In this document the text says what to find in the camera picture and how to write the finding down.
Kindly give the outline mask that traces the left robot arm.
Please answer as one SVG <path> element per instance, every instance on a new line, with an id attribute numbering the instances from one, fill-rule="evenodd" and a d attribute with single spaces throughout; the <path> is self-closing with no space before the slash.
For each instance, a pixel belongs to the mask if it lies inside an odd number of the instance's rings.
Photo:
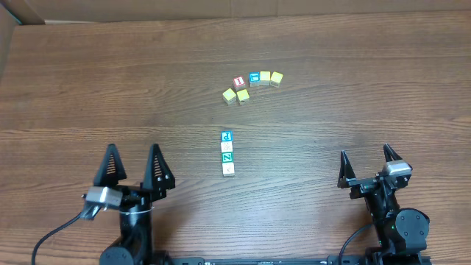
<path id="1" fill-rule="evenodd" d="M 102 252 L 100 264 L 153 262 L 153 202 L 166 198 L 167 191 L 175 188 L 174 175 L 158 144 L 150 147 L 142 182 L 121 185 L 126 178 L 117 146 L 108 145 L 86 199 L 93 206 L 93 216 L 106 208 L 119 212 L 120 237 Z"/>

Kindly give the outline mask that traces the white natural wood block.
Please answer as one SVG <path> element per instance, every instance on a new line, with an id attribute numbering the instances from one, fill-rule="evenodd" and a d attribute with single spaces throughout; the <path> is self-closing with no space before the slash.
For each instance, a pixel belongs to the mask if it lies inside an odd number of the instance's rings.
<path id="1" fill-rule="evenodd" d="M 222 141 L 220 143 L 221 152 L 233 152 L 233 142 L 232 141 Z"/>

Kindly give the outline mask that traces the blue letter P block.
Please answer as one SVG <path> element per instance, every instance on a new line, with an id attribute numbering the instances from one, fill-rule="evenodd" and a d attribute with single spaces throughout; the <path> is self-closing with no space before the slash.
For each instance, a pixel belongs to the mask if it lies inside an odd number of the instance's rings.
<path id="1" fill-rule="evenodd" d="M 222 131 L 221 132 L 221 142 L 233 141 L 233 132 L 232 131 Z"/>

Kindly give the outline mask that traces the red letter Q block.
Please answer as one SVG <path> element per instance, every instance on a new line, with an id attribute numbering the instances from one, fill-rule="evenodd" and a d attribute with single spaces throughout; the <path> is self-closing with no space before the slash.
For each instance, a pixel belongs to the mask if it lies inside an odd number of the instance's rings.
<path id="1" fill-rule="evenodd" d="M 223 163 L 222 164 L 222 174 L 224 177 L 231 177 L 235 175 L 235 165 L 234 162 Z"/>

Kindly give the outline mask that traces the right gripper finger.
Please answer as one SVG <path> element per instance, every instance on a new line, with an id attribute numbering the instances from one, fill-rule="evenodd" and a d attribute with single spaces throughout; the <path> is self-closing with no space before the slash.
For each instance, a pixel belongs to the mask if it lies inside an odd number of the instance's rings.
<path id="1" fill-rule="evenodd" d="M 352 182 L 356 181 L 355 172 L 351 166 L 351 163 L 347 157 L 347 153 L 341 151 L 341 165 L 339 169 L 339 177 L 337 182 L 338 188 L 349 188 Z"/>
<path id="2" fill-rule="evenodd" d="M 392 147 L 388 143 L 385 143 L 383 145 L 383 153 L 386 162 L 402 160 L 402 158 L 392 149 Z"/>

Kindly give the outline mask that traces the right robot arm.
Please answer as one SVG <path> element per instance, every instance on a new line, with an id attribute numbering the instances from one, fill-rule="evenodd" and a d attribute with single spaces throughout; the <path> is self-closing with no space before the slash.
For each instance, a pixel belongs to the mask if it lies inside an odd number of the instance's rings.
<path id="1" fill-rule="evenodd" d="M 379 247 L 365 250 L 361 264 L 425 264 L 420 253 L 427 248 L 430 219 L 415 208 L 401 208 L 395 192 L 405 188 L 413 167 L 389 144 L 383 145 L 385 164 L 374 177 L 357 179 L 347 153 L 340 154 L 337 186 L 350 189 L 351 199 L 365 200 L 378 235 Z"/>

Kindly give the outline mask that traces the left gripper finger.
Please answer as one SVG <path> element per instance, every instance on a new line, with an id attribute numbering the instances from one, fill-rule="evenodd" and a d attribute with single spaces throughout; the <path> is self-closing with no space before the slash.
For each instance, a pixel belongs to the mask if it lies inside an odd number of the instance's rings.
<path id="1" fill-rule="evenodd" d="M 141 189 L 149 195 L 150 201 L 157 201 L 166 197 L 166 192 L 175 188 L 175 178 L 158 144 L 153 144 L 141 182 Z"/>
<path id="2" fill-rule="evenodd" d="M 127 178 L 124 165 L 115 144 L 107 146 L 105 156 L 93 179 L 94 186 L 117 186 L 120 180 Z"/>

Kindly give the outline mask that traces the green letter Z block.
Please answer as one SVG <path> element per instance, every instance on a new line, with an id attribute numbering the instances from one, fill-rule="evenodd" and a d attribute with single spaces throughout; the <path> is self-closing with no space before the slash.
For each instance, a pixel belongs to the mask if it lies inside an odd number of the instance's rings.
<path id="1" fill-rule="evenodd" d="M 222 153 L 222 163 L 232 163 L 234 161 L 233 152 Z"/>

